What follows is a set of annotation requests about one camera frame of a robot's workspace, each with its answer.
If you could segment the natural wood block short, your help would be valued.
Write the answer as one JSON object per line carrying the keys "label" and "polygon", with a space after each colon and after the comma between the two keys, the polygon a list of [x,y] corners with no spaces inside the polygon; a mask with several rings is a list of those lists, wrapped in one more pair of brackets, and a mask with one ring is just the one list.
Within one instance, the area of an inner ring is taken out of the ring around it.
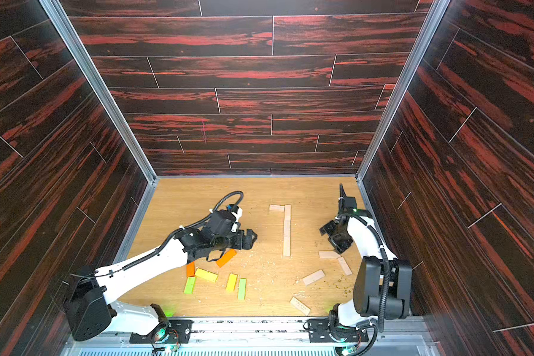
{"label": "natural wood block short", "polygon": [[320,259],[338,259],[341,256],[336,252],[318,252]]}

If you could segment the natural wood block printed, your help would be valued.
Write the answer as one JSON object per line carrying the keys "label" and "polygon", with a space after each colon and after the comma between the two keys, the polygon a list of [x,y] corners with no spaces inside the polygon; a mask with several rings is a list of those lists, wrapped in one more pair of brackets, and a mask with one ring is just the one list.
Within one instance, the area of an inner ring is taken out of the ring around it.
{"label": "natural wood block printed", "polygon": [[279,205],[270,205],[269,210],[271,212],[284,212],[285,206],[279,206]]}

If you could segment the natural wood block long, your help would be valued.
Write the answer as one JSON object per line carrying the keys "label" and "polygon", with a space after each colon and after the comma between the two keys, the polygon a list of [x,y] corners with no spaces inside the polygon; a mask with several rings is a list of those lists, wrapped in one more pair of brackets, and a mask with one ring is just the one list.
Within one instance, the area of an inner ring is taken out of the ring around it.
{"label": "natural wood block long", "polygon": [[285,205],[285,211],[284,211],[284,233],[290,234],[291,231],[291,218],[292,218],[292,206],[291,205]]}

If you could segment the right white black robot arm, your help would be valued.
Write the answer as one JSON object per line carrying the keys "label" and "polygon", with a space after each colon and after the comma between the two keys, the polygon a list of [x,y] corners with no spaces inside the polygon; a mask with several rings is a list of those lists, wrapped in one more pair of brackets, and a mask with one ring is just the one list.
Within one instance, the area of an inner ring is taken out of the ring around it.
{"label": "right white black robot arm", "polygon": [[354,197],[339,186],[338,213],[320,228],[334,251],[342,254],[356,246],[361,263],[352,299],[333,307],[326,319],[326,334],[338,342],[353,342],[367,329],[384,330],[387,320],[409,316],[412,266],[390,251],[375,228],[368,210],[359,209]]}

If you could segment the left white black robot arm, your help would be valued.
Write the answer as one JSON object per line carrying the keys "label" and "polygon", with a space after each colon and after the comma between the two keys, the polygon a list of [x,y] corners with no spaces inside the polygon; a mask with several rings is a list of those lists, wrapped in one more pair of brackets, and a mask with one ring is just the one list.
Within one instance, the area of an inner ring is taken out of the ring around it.
{"label": "left white black robot arm", "polygon": [[172,231],[154,249],[120,263],[83,266],[71,273],[62,309],[73,339],[81,342],[103,332],[130,332],[151,344],[177,341],[178,332],[159,305],[135,306],[119,299],[167,271],[209,259],[213,251],[252,249],[258,236],[240,228],[243,211],[238,203],[221,207],[233,195],[222,198],[205,218]]}

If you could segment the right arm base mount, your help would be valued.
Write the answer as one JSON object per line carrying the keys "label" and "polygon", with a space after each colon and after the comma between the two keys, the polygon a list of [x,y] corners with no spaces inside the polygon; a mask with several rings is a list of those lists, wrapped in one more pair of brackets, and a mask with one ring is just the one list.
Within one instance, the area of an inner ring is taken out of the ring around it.
{"label": "right arm base mount", "polygon": [[351,326],[342,326],[329,317],[308,319],[303,324],[311,343],[366,343],[367,332]]}

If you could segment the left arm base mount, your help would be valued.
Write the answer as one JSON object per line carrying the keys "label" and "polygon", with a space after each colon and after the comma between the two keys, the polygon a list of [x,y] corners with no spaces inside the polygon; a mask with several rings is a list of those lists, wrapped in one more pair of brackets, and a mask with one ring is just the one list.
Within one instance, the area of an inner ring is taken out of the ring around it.
{"label": "left arm base mount", "polygon": [[192,326],[193,320],[169,318],[168,322],[160,323],[146,336],[133,333],[129,341],[131,344],[187,344],[191,337]]}

